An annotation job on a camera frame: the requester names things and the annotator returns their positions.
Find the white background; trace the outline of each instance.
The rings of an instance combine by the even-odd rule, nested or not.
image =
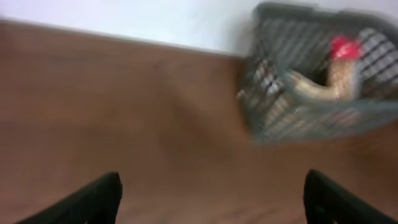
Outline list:
[[[17,21],[245,55],[250,43],[251,11],[259,2],[262,1],[0,0],[0,13]],[[398,0],[301,2],[329,9],[368,9],[398,21]]]

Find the plastic basket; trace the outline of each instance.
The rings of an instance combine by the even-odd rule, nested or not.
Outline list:
[[[398,116],[398,33],[370,15],[264,3],[239,96],[255,139],[282,142],[363,133]],[[292,70],[312,80],[330,63],[330,42],[344,34],[361,43],[354,101],[325,102],[297,92]]]

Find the gray basket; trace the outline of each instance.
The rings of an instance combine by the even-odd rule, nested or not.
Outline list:
[[[318,12],[309,7],[264,3],[239,96],[259,142],[330,139],[363,133],[398,117],[398,33],[363,14]],[[322,79],[330,41],[344,34],[361,42],[356,63],[359,98],[325,102],[294,88],[291,71]]]

